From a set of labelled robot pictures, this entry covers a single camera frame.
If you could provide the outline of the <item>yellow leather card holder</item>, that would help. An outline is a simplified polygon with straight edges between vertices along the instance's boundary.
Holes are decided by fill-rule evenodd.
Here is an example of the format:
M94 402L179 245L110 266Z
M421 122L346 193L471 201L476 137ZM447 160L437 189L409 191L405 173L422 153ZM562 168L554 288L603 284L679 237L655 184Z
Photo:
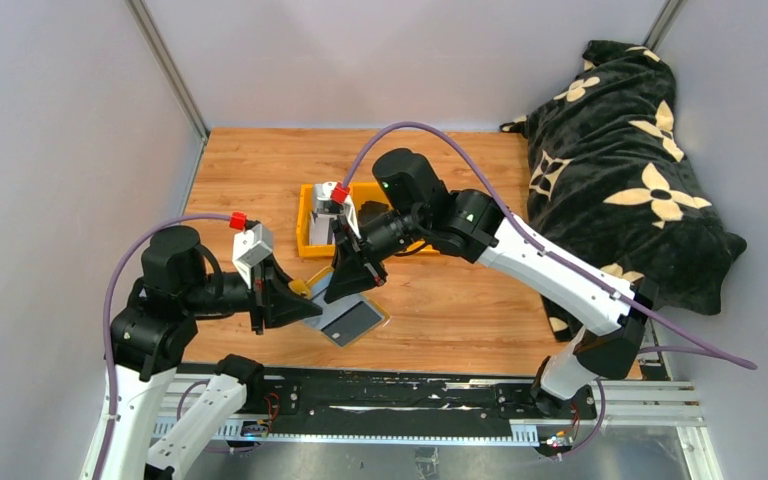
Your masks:
M328 286L329 280L332 275L332 268L331 267L325 267L319 272L317 272L313 277L309 278L307 281L302 281L300 279L295 279L290 283L290 288L295 292L299 293L302 296L313 300L316 304L318 304L322 310L323 313L320 316L308 318L305 320L301 320L301 323L305 325L307 328L320 332L324 337L326 337L320 329L324 327L326 324L330 323L332 320L334 320L338 315L348 310L350 307L356 305L359 302L368 302L373 304L376 308L383 311L387 315L387 319L382 321L380 324L378 324L376 327L385 324L388 322L391 318L391 315L387 313L379 304L374 302L372 299L370 299L368 296L362 293L349 295L347 297L344 297L340 300L337 300L333 303L326 303L324 301L324 295L326 287Z

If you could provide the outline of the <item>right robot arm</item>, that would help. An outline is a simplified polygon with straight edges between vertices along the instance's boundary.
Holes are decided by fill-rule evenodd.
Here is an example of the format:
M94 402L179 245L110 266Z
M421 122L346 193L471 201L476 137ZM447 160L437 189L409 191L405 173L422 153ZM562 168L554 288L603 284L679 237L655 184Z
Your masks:
M630 303L648 302L648 295L542 238L492 196L448 189L421 154L391 150L375 162L373 176L391 208L363 225L348 213L353 204L347 186L323 186L326 199L338 208L331 223L335 253L326 303L383 285L385 260L422 241L442 255L520 281L581 323L574 339L538 370L530 393L540 415L558 416L596 379L627 377L647 321L641 308Z

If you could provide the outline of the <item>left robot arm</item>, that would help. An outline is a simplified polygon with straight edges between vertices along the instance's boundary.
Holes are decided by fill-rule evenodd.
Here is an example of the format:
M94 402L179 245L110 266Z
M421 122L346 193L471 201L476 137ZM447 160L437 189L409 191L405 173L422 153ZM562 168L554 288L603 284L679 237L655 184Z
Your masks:
M235 231L230 272L202 244L189 215L159 224L129 248L142 273L121 312L103 308L107 389L84 478L181 479L231 415L263 412L259 435L273 424L280 404L263 365L230 354L173 427L152 436L200 321L245 313L262 334L321 313L310 291L278 264L263 225L242 220Z

